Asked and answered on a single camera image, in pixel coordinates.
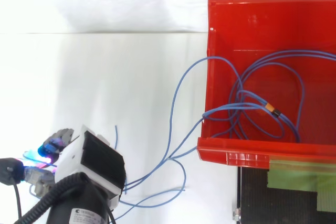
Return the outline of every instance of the red plastic bin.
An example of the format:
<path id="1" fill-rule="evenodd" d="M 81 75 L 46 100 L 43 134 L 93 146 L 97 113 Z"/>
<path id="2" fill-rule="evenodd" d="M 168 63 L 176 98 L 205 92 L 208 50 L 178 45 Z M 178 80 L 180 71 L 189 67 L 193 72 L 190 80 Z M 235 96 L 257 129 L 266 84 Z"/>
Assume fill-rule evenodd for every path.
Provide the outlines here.
<path id="1" fill-rule="evenodd" d="M 257 59 L 289 49 L 321 50 L 336 54 L 336 0 L 208 0 L 208 56 L 228 59 L 241 74 Z M 294 68 L 306 89 L 299 133 L 289 128 L 276 140 L 241 122 L 249 140 L 227 135 L 229 122 L 205 120 L 197 150 L 204 161 L 235 166 L 269 168 L 270 159 L 336 163 L 336 62 L 313 58 L 277 60 Z M 219 60 L 208 61 L 205 110 L 228 103 L 236 81 L 232 69 Z M 279 66 L 254 72 L 244 89 L 263 97 L 293 123 L 296 121 L 301 86 L 296 76 Z M 277 134 L 279 126 L 260 111 L 248 112 L 263 129 Z M 218 118 L 227 112 L 218 112 Z"/>

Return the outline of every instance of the orange cable marker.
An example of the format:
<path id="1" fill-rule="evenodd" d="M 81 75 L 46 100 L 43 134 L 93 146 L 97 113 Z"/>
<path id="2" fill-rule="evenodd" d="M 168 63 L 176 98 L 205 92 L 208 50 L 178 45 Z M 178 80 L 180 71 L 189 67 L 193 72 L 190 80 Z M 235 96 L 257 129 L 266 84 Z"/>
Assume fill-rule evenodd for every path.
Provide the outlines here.
<path id="1" fill-rule="evenodd" d="M 265 108 L 271 113 L 275 110 L 275 108 L 269 103 L 265 105 Z"/>

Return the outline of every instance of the white tabletop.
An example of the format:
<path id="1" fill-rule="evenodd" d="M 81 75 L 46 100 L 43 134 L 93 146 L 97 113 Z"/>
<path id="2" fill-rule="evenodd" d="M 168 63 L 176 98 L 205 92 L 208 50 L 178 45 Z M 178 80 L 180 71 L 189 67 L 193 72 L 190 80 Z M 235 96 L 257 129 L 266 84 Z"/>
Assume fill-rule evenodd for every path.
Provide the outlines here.
<path id="1" fill-rule="evenodd" d="M 102 134 L 123 155 L 128 181 L 150 172 L 168 140 L 169 115 L 177 83 L 196 60 L 206 57 L 207 34 L 0 35 L 0 157 L 19 157 L 53 132 L 82 124 Z M 205 106 L 206 62 L 186 77 L 177 95 L 171 150 L 201 118 Z M 178 154 L 196 146 L 199 126 Z M 236 168 L 203 162 L 197 152 L 180 159 L 187 172 L 186 191 L 154 209 L 133 209 L 123 223 L 217 223 L 232 221 Z M 151 194 L 179 188 L 181 168 L 167 162 L 122 200 L 137 203 Z M 21 183 L 23 212 L 37 200 Z M 0 223 L 17 219 L 14 189 L 0 185 Z M 144 205 L 159 204 L 174 193 Z M 120 216 L 129 207 L 119 204 Z M 36 223 L 45 223 L 43 216 Z"/>

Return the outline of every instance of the coiled cord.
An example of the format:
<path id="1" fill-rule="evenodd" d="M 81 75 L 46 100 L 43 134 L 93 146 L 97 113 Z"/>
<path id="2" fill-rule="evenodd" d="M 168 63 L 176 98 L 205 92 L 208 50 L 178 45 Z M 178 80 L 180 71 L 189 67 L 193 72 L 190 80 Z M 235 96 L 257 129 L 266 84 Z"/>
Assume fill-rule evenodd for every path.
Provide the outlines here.
<path id="1" fill-rule="evenodd" d="M 58 198 L 74 188 L 75 186 L 88 182 L 85 173 L 75 173 L 55 184 L 54 187 L 25 215 L 18 219 L 14 224 L 31 224 L 38 220 L 51 207 Z"/>

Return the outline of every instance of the blue cable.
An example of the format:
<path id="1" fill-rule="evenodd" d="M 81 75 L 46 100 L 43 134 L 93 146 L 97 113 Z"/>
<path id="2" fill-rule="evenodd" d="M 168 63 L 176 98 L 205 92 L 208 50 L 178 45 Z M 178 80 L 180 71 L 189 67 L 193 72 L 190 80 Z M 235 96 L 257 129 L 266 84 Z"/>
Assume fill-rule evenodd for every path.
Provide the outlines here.
<path id="1" fill-rule="evenodd" d="M 116 139 L 116 144 L 114 145 L 114 149 L 116 150 L 117 145 L 118 145 L 118 129 L 116 125 L 114 126 L 114 128 L 115 128 L 115 139 Z"/>
<path id="2" fill-rule="evenodd" d="M 301 116 L 301 111 L 302 111 L 302 105 L 303 105 L 303 101 L 304 101 L 304 97 L 305 97 L 305 89 L 304 89 L 304 85 L 303 85 L 303 81 L 301 79 L 301 77 L 298 75 L 298 73 L 293 70 L 292 68 L 288 67 L 287 65 L 284 65 L 284 64 L 281 64 L 281 63 L 278 63 L 278 62 L 270 62 L 270 63 L 267 63 L 271 60 L 274 60 L 274 59 L 280 59 L 280 58 L 285 58 L 285 57 L 297 57 L 297 56 L 308 56 L 308 57 L 317 57 L 317 58 L 324 58 L 324 59 L 331 59 L 331 60 L 336 60 L 336 56 L 335 55 L 332 55 L 332 54 L 328 54 L 328 53 L 323 53 L 323 52 L 319 52 L 321 54 L 324 54 L 324 56 L 312 56 L 312 55 L 286 55 L 286 56 L 276 56 L 277 54 L 280 54 L 280 53 L 284 53 L 284 52 L 293 52 L 293 51 L 296 51 L 296 52 L 312 52 L 310 50 L 288 50 L 288 51 L 282 51 L 282 52 L 277 52 L 277 53 L 273 53 L 273 54 L 270 54 L 268 56 L 265 56 L 259 60 L 257 60 L 254 64 L 252 64 L 247 70 L 245 70 L 245 72 L 239 76 L 236 69 L 234 68 L 234 66 L 226 59 L 224 58 L 221 58 L 221 57 L 216 57 L 216 56 L 213 56 L 213 57 L 207 57 L 207 58 L 204 58 L 204 59 L 201 59 L 199 61 L 197 61 L 196 63 L 192 64 L 188 69 L 187 71 L 183 74 L 181 80 L 179 81 L 178 85 L 177 85 L 177 88 L 175 90 L 175 93 L 174 93 L 174 97 L 173 97 L 173 102 L 172 102 L 172 107 L 171 107 L 171 115 L 170 115 L 170 130 L 169 130 L 169 139 L 168 139 L 168 144 L 167 144 L 167 149 L 166 149 L 166 152 L 162 158 L 162 160 L 159 162 L 159 164 L 151 171 L 149 172 L 148 174 L 146 174 L 145 176 L 143 176 L 142 178 L 139 178 L 131 183 L 128 183 L 127 185 L 133 185 L 135 183 L 135 185 L 131 186 L 130 188 L 128 189 L 132 189 L 134 187 L 136 187 L 137 185 L 141 184 L 142 182 L 144 182 L 153 172 L 155 172 L 158 168 L 160 168 L 167 160 L 174 160 L 176 158 L 180 158 L 180 157 L 183 157 L 185 155 L 188 155 L 189 153 L 193 152 L 196 150 L 196 147 L 192 148 L 191 150 L 183 153 L 183 154 L 180 154 L 180 155 L 177 155 L 177 156 L 173 156 L 180 148 L 181 146 L 184 144 L 184 142 L 186 141 L 186 139 L 190 136 L 190 134 L 193 132 L 193 130 L 203 121 L 203 119 L 210 119 L 210 120 L 219 120 L 219 121 L 230 121 L 231 122 L 231 127 L 225 131 L 224 133 L 217 133 L 215 134 L 213 137 L 219 135 L 219 134 L 226 134 L 226 133 L 230 133 L 230 135 L 232 134 L 232 130 L 236 131 L 235 130 L 235 126 L 236 124 L 238 124 L 239 128 L 240 128 L 240 131 L 242 132 L 243 136 L 245 138 L 247 138 L 246 134 L 244 133 L 243 129 L 241 128 L 241 125 L 239 123 L 239 117 L 240 117 L 240 112 L 242 111 L 245 115 L 245 110 L 257 110 L 257 109 L 261 109 L 263 111 L 265 111 L 267 114 L 269 114 L 280 126 L 281 128 L 281 131 L 282 131 L 282 136 L 284 135 L 284 127 L 283 125 L 281 124 L 281 121 L 284 122 L 284 124 L 288 125 L 289 128 L 293 131 L 295 137 L 296 137 L 296 141 L 299 142 L 300 141 L 300 136 L 299 136 L 299 133 L 298 133 L 298 127 L 299 127 L 299 123 L 300 123 L 300 116 Z M 230 93 L 230 96 L 229 96 L 229 104 L 227 105 L 224 105 L 224 106 L 220 106 L 218 108 L 215 108 L 215 109 L 212 109 L 210 111 L 206 111 L 204 114 L 203 114 L 203 117 L 202 119 L 200 119 L 195 125 L 194 127 L 191 129 L 191 131 L 188 133 L 188 135 L 184 138 L 184 140 L 180 143 L 180 145 L 173 151 L 173 153 L 168 157 L 167 157 L 167 154 L 169 152 L 169 148 L 170 148 L 170 143 L 171 143 L 171 136 L 172 136 L 172 116 L 173 116 L 173 110 L 174 110 L 174 103 L 175 103 L 175 99 L 176 99 L 176 95 L 177 95 L 177 92 L 179 90 L 179 87 L 184 79 L 184 77 L 186 76 L 186 74 L 198 63 L 200 63 L 201 61 L 204 61 L 204 60 L 210 60 L 210 59 L 220 59 L 220 60 L 223 60 L 225 61 L 226 63 L 228 63 L 234 73 L 236 74 L 237 76 L 237 81 L 235 82 L 232 90 L 231 90 L 231 93 Z M 254 71 L 256 71 L 257 69 L 261 68 L 261 67 L 264 67 L 264 66 L 268 66 L 268 65 L 279 65 L 279 66 L 282 66 L 282 67 L 285 67 L 287 68 L 288 70 L 290 70 L 291 72 L 293 72 L 299 79 L 300 81 L 300 84 L 302 86 L 302 95 L 301 95 L 301 101 L 300 101 L 300 105 L 299 105 L 299 112 L 298 112 L 298 117 L 297 117 L 297 121 L 296 121 L 296 126 L 293 125 L 293 123 L 283 114 L 281 114 L 279 116 L 279 118 L 276 118 L 274 117 L 266 108 L 265 108 L 265 105 L 267 104 L 267 101 L 261 97 L 259 97 L 258 95 L 250 92 L 250 91 L 247 91 L 247 90 L 244 90 L 243 89 L 243 83 L 246 81 L 246 79 L 250 76 L 250 74 Z M 236 92 L 236 98 L 235 98 L 235 103 L 231 103 L 231 99 L 232 99 L 232 95 L 233 95 L 233 92 L 234 90 L 236 89 L 237 87 L 237 92 Z M 250 97 L 250 98 L 254 98 L 256 99 L 258 102 L 261 103 L 261 105 L 259 104 L 254 104 L 254 103 L 247 103 L 247 102 L 244 102 L 245 100 L 245 97 Z M 222 111 L 222 110 L 227 110 L 228 113 L 229 113 L 229 117 L 226 118 L 226 119 L 217 119 L 217 118 L 211 118 L 209 117 L 211 114 L 217 112 L 217 111 Z M 262 128 L 260 128 L 256 123 L 253 122 L 252 119 L 250 119 L 251 123 L 257 127 L 258 129 L 260 129 L 262 132 L 264 132 L 265 134 L 268 134 L 269 136 L 272 136 L 274 138 L 280 138 L 282 136 L 273 136 L 272 134 L 266 132 L 265 130 L 263 130 Z M 181 163 L 179 163 L 179 165 L 181 165 L 182 169 L 183 169 L 183 172 L 185 174 L 185 179 L 186 179 L 186 173 L 185 173 L 185 169 L 183 167 L 183 165 Z M 176 194 L 172 199 L 164 202 L 164 203 L 161 203 L 161 204 L 158 204 L 158 205 L 154 205 L 154 206 L 141 206 L 139 205 L 141 202 L 144 202 L 145 200 L 149 199 L 149 198 L 152 198 L 152 197 L 155 197 L 157 195 L 160 195 L 160 194 L 164 194 L 164 193 L 168 193 L 168 192 L 171 192 L 171 191 L 176 191 L 176 190 L 167 190 L 167 191 L 164 191 L 164 192 L 161 192 L 161 193 L 158 193 L 158 194 L 155 194 L 155 195 L 152 195 L 144 200 L 142 200 L 141 202 L 139 202 L 138 204 L 131 204 L 131 203 L 127 203 L 127 202 L 124 202 L 124 201 L 121 201 L 122 203 L 126 204 L 126 205 L 129 205 L 129 206 L 132 206 L 131 209 L 129 209 L 126 213 L 124 213 L 122 216 L 124 216 L 125 214 L 127 214 L 130 210 L 132 210 L 134 207 L 142 207 L 142 208 L 153 208 L 153 207 L 158 207 L 158 206 L 161 206 L 161 205 L 165 205 L 167 204 L 168 202 L 171 202 L 173 199 L 175 199 L 183 190 L 184 190 L 184 186 L 185 186 L 185 181 L 184 181 L 184 184 L 182 186 L 182 188 L 180 190 L 178 190 L 178 194 Z"/>
<path id="3" fill-rule="evenodd" d="M 195 65 L 197 65 L 198 63 L 200 63 L 200 62 L 202 62 L 202 61 L 205 61 L 205 60 L 208 61 L 208 60 L 211 60 L 211 59 L 217 59 L 217 60 L 221 60 L 221 61 L 226 62 L 226 63 L 232 68 L 232 70 L 234 71 L 235 75 L 237 76 L 237 78 L 238 78 L 238 80 L 239 80 L 239 83 L 240 83 L 241 87 L 243 87 L 243 84 L 242 84 L 242 82 L 241 82 L 241 80 L 240 80 L 240 77 L 239 77 L 239 74 L 238 74 L 237 70 L 236 70 L 235 67 L 232 65 L 232 63 L 229 62 L 227 59 L 224 59 L 224 58 L 222 58 L 222 57 L 218 57 L 218 56 L 210 56 L 210 57 L 206 57 L 206 58 L 200 59 L 200 60 L 198 60 L 197 62 L 193 63 L 193 64 L 186 70 L 186 72 L 182 75 L 182 78 L 180 79 L 180 81 L 179 81 L 179 83 L 178 83 L 178 85 L 177 85 L 177 87 L 176 87 L 175 93 L 174 93 L 173 102 L 172 102 L 172 107 L 171 107 L 171 113 L 170 113 L 170 119 L 169 119 L 169 136 L 168 136 L 168 144 L 167 144 L 167 149 L 166 149 L 166 152 L 165 152 L 163 158 L 161 159 L 161 161 L 159 162 L 159 164 L 158 164 L 158 165 L 157 165 L 151 172 L 149 172 L 147 175 L 145 175 L 145 176 L 143 176 L 143 177 L 141 177 L 141 178 L 139 178 L 139 179 L 137 179 L 137 180 L 135 180 L 135 181 L 133 181 L 133 182 L 128 183 L 127 186 L 130 186 L 130 185 L 132 185 L 132 184 L 134 184 L 134 183 L 137 183 L 137 184 L 135 184 L 134 186 L 129 187 L 128 190 L 130 190 L 130 189 L 134 188 L 135 186 L 137 186 L 137 185 L 143 183 L 143 182 L 144 182 L 144 181 L 145 181 L 145 180 L 146 180 L 146 179 L 147 179 L 147 178 L 148 178 L 148 177 L 149 177 L 155 170 L 157 170 L 157 169 L 158 169 L 158 168 L 165 162 L 165 158 L 167 157 L 167 154 L 168 154 L 168 152 L 169 152 L 170 143 L 171 143 L 171 137 L 172 137 L 172 119 L 173 119 L 173 111 L 174 111 L 175 100 L 176 100 L 177 92 L 178 92 L 178 90 L 179 90 L 179 88 L 180 88 L 180 86 L 181 86 L 181 83 L 182 83 L 184 77 L 187 75 L 187 73 L 188 73 L 188 72 L 189 72 Z"/>
<path id="4" fill-rule="evenodd" d="M 148 198 L 146 198 L 146 199 L 144 199 L 144 200 L 142 200 L 141 202 L 139 202 L 137 204 L 131 204 L 131 203 L 128 203 L 128 202 L 125 202 L 125 201 L 122 201 L 122 200 L 120 202 L 123 203 L 123 204 L 125 204 L 125 205 L 132 206 L 132 207 L 155 208 L 155 207 L 160 207 L 160 206 L 166 205 L 169 202 L 173 201 L 175 198 L 177 198 L 183 192 L 183 190 L 184 190 L 185 183 L 186 183 L 186 180 L 187 180 L 187 174 L 186 174 L 186 171 L 185 171 L 183 165 L 179 161 L 177 161 L 175 159 L 172 159 L 172 158 L 169 158 L 169 160 L 178 163 L 180 165 L 180 167 L 182 168 L 183 175 L 184 175 L 184 180 L 183 180 L 182 187 L 181 187 L 181 189 L 178 191 L 178 193 L 174 197 L 172 197 L 171 199 L 169 199 L 169 200 L 167 200 L 167 201 L 165 201 L 163 203 L 160 203 L 160 204 L 157 204 L 157 205 L 154 205 L 154 206 L 143 206 L 143 205 L 140 205 L 141 202 L 145 201 L 146 199 L 149 199 L 149 198 L 153 197 L 153 195 L 150 196 L 150 197 L 148 197 Z"/>
<path id="5" fill-rule="evenodd" d="M 33 159 L 31 157 L 27 157 L 25 154 L 22 154 L 22 156 L 27 159 L 27 160 L 30 160 L 30 161 L 34 161 L 34 162 L 37 162 L 37 163 L 41 163 L 41 164 L 45 164 L 45 165 L 49 165 L 49 166 L 52 166 L 52 167 L 57 167 L 57 165 L 54 165 L 54 164 L 51 164 L 51 163 L 48 163 L 48 162 L 43 162 L 43 161 L 40 161 L 40 160 L 37 160 L 37 159 Z"/>

